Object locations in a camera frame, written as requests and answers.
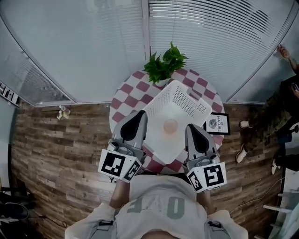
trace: white shoe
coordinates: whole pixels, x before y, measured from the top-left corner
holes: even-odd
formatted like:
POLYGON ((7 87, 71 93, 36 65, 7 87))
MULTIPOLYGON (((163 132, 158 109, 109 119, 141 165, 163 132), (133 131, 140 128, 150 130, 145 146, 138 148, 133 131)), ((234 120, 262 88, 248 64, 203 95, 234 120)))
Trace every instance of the white shoe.
POLYGON ((252 127, 253 127, 253 126, 250 126, 250 125, 249 125, 249 121, 245 121, 245 120, 241 121, 241 122, 239 123, 239 125, 240 125, 240 127, 241 127, 242 129, 245 129, 245 128, 252 128, 252 127))
POLYGON ((273 161, 272 161, 272 167, 271 167, 271 173, 272 173, 272 175, 275 174, 276 168, 277 168, 277 165, 275 163, 275 159, 273 159, 273 161))
POLYGON ((242 162, 243 158, 246 156, 247 152, 245 151, 244 144, 241 145, 241 149, 238 152, 237 156, 235 157, 235 160, 237 163, 242 162))

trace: hand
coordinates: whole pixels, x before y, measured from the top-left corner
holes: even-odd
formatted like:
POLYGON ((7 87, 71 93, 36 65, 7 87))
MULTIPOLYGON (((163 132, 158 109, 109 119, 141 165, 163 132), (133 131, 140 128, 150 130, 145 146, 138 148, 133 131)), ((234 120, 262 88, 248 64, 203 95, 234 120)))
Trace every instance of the hand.
POLYGON ((295 90, 293 87, 291 87, 291 90, 292 90, 294 96, 296 96, 299 99, 299 91, 295 90))
POLYGON ((283 47, 282 45, 279 45, 277 47, 277 50, 280 52, 281 56, 284 58, 284 59, 289 59, 290 58, 290 53, 288 52, 288 50, 283 47))

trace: pink and white checkered pattern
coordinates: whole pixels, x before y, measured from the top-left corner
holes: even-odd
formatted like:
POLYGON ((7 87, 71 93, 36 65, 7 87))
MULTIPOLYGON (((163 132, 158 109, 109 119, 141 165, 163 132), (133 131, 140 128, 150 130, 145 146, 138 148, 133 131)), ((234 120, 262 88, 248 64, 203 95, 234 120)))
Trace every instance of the pink and white checkered pattern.
MULTIPOLYGON (((224 108, 217 91, 199 74, 189 69, 179 69, 171 76, 171 80, 178 80, 190 87, 193 91, 193 98, 199 100, 203 98, 212 107, 213 112, 224 113, 224 108)), ((137 71, 131 75, 116 91, 110 105, 109 122, 111 132, 116 124, 128 116, 130 113, 142 110, 164 87, 158 87, 149 82, 149 76, 144 71, 137 71)), ((221 146, 223 135, 213 135, 217 149, 221 146)), ((187 152, 182 153, 171 163, 165 165, 161 160, 153 155, 145 146, 144 152, 147 153, 145 170, 159 174, 183 173, 182 164, 187 159, 187 152)))

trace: person's arm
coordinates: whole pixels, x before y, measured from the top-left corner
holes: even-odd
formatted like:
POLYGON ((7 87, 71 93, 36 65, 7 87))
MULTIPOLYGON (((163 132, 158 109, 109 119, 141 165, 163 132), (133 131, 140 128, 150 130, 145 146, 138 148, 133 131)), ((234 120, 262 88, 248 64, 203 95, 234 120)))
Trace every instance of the person's arm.
POLYGON ((207 215, 210 215, 216 211, 214 203, 211 199, 210 191, 200 192, 196 195, 196 201, 203 206, 207 215))
POLYGON ((298 74, 299 73, 299 64, 297 64, 296 60, 293 59, 293 58, 289 58, 288 59, 290 64, 291 64, 291 67, 293 69, 293 71, 298 74))
POLYGON ((129 197, 130 183, 118 180, 109 205, 115 209, 121 208, 129 202, 129 197))
POLYGON ((118 180, 108 204, 101 203, 85 219, 76 222, 65 230, 65 239, 89 239, 96 231, 100 221, 113 221, 115 209, 129 201, 130 184, 118 180))
MULTIPOLYGON (((220 222, 221 226, 226 230, 231 239, 248 239, 247 230, 235 223, 227 210, 220 210, 208 215, 208 219, 220 222)), ((219 238, 220 231, 211 230, 210 232, 211 238, 219 238)))
POLYGON ((299 64, 297 64, 296 60, 291 58, 291 55, 289 53, 289 51, 283 47, 282 45, 279 45, 277 50, 279 51, 279 53, 281 54, 281 56, 286 59, 287 61, 289 61, 291 68, 293 69, 293 71, 298 74, 299 73, 299 64))
POLYGON ((90 239, 97 231, 100 221, 112 221, 115 209, 106 203, 101 203, 85 219, 76 222, 65 230, 65 239, 90 239))

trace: picture frame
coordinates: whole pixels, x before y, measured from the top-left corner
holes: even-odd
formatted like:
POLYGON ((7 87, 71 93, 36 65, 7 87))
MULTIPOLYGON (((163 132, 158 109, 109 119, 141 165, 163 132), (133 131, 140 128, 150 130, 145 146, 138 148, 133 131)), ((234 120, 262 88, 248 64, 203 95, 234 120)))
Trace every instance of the picture frame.
POLYGON ((230 135, 229 116, 225 113, 212 112, 203 127, 209 134, 230 135))

